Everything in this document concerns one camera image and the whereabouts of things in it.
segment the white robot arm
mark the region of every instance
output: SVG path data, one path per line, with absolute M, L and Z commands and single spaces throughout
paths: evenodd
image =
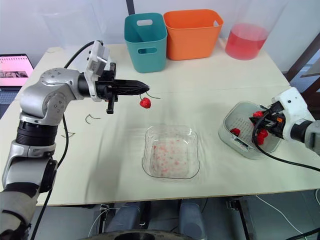
M 115 79 L 115 63 L 104 70 L 107 60 L 102 42 L 92 44 L 84 73 L 50 69 L 23 92 L 17 136 L 2 175 L 0 239 L 24 239 L 39 194 L 52 189 L 59 166 L 53 159 L 55 137 L 69 102 L 84 98 L 105 100 L 106 112 L 113 114 L 118 95 L 140 95 L 149 90 L 140 81 Z
M 320 120 L 315 121 L 308 106 L 295 87 L 280 93 L 272 99 L 259 128 L 268 130 L 286 141 L 298 141 L 320 155 Z M 251 117 L 258 123 L 261 117 Z

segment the orange basket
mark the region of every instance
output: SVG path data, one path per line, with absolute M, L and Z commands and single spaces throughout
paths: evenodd
M 171 60 L 209 57 L 224 23 L 210 9 L 169 11 L 163 17 L 168 32 L 166 56 Z

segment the red strawberry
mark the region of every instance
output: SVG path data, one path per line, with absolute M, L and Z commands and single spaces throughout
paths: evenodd
M 263 138 L 266 138 L 268 136 L 268 131 L 262 128 L 260 129 L 258 136 L 262 136 Z
M 151 101 L 149 98 L 144 97 L 141 101 L 140 101 L 140 106 L 145 108 L 145 109 L 149 109 L 151 107 Z
M 263 117 L 264 116 L 264 113 L 262 111 L 256 111 L 253 113 L 253 117 L 254 118 L 260 118 L 260 117 Z
M 238 128 L 233 128 L 233 129 L 230 130 L 230 133 L 236 135 L 237 137 L 239 137 L 240 132 L 241 132 L 241 131 L 240 131 L 240 129 L 238 129 Z
M 256 142 L 258 143 L 258 145 L 264 144 L 264 141 L 265 141 L 265 138 L 262 135 L 256 136 Z

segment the pink liquid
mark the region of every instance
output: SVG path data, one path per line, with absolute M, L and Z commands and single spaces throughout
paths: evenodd
M 232 27 L 225 52 L 239 60 L 254 59 L 265 41 L 268 32 L 260 26 L 250 23 L 240 23 Z

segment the teal bin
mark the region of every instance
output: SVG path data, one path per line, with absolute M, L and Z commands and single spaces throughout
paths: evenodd
M 167 29 L 159 13 L 140 13 L 127 16 L 124 39 L 139 73 L 158 72 L 166 66 Z

